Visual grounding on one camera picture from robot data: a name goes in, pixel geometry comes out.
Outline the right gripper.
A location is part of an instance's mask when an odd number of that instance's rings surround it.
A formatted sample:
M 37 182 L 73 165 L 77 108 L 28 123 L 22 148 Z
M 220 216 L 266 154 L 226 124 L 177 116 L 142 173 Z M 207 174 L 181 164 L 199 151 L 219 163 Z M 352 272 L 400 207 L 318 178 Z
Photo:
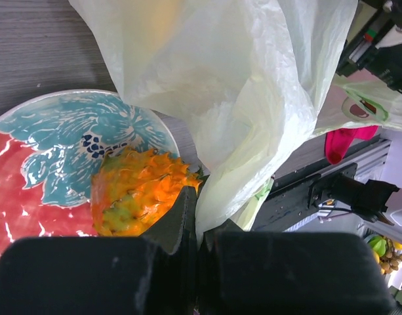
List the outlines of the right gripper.
M 360 1 L 336 73 L 367 70 L 402 94 L 402 1 Z

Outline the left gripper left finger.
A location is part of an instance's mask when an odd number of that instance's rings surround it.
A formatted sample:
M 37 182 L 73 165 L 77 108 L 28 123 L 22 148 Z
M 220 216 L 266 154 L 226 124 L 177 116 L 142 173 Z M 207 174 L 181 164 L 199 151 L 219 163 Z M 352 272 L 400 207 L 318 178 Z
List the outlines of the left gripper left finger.
M 195 188 L 184 186 L 171 209 L 147 229 L 142 237 L 159 245 L 168 255 L 175 255 L 183 248 L 196 248 L 196 203 Z

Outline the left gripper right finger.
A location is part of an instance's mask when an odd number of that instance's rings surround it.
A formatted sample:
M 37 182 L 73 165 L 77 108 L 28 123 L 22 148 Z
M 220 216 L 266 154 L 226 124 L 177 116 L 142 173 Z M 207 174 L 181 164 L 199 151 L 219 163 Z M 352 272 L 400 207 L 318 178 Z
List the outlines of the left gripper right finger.
M 236 223 L 234 223 L 231 219 L 227 219 L 221 225 L 216 228 L 207 230 L 203 234 L 203 244 L 205 245 L 207 251 L 210 253 L 213 250 L 215 237 L 222 232 L 243 232 L 243 229 L 240 228 Z

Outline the fake pineapple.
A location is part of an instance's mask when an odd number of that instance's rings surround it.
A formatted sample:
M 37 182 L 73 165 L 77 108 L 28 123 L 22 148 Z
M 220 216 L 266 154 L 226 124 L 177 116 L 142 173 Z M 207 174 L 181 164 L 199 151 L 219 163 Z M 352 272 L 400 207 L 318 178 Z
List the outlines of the fake pineapple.
M 139 236 L 174 205 L 185 186 L 196 191 L 204 172 L 171 153 L 138 152 L 130 146 L 108 152 L 90 182 L 90 211 L 100 236 Z

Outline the pale green plastic bag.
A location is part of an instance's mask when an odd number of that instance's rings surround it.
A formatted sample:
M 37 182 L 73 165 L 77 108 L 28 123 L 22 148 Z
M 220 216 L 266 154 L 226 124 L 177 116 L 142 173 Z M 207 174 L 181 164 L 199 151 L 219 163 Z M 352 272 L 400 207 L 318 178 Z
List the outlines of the pale green plastic bag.
M 210 177 L 198 234 L 234 217 L 305 141 L 402 131 L 402 95 L 335 74 L 356 1 L 72 1 L 126 104 L 186 122 Z

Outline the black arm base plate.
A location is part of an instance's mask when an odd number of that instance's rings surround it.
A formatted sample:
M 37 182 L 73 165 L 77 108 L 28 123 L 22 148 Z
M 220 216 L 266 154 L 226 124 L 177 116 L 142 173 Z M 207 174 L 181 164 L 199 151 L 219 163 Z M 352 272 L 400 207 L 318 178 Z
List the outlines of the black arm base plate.
M 329 186 L 338 175 L 353 178 L 351 163 L 327 175 L 316 173 L 282 188 L 274 188 L 262 204 L 251 228 L 255 232 L 292 232 L 316 217 L 319 204 L 329 199 Z

